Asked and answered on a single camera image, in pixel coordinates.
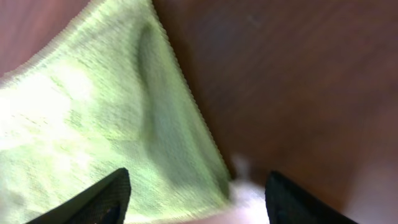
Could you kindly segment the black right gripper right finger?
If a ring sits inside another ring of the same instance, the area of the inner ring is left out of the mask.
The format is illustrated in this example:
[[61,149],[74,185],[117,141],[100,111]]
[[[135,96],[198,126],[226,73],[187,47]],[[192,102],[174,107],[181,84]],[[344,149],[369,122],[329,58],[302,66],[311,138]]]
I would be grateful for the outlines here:
[[270,224],[357,224],[277,171],[265,189]]

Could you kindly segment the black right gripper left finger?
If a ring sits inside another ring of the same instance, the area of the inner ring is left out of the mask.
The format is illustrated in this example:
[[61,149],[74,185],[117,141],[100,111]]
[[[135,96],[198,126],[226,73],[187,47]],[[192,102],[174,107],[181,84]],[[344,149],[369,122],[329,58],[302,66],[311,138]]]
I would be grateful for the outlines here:
[[120,168],[27,224],[123,224],[130,195],[129,172]]

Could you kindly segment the green microfiber cloth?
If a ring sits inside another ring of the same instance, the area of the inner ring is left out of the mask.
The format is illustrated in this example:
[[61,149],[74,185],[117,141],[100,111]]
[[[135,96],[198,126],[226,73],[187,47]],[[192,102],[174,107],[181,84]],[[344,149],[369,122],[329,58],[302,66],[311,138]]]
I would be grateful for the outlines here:
[[1,78],[1,222],[24,223],[117,168],[127,223],[212,214],[229,175],[150,1],[93,1]]

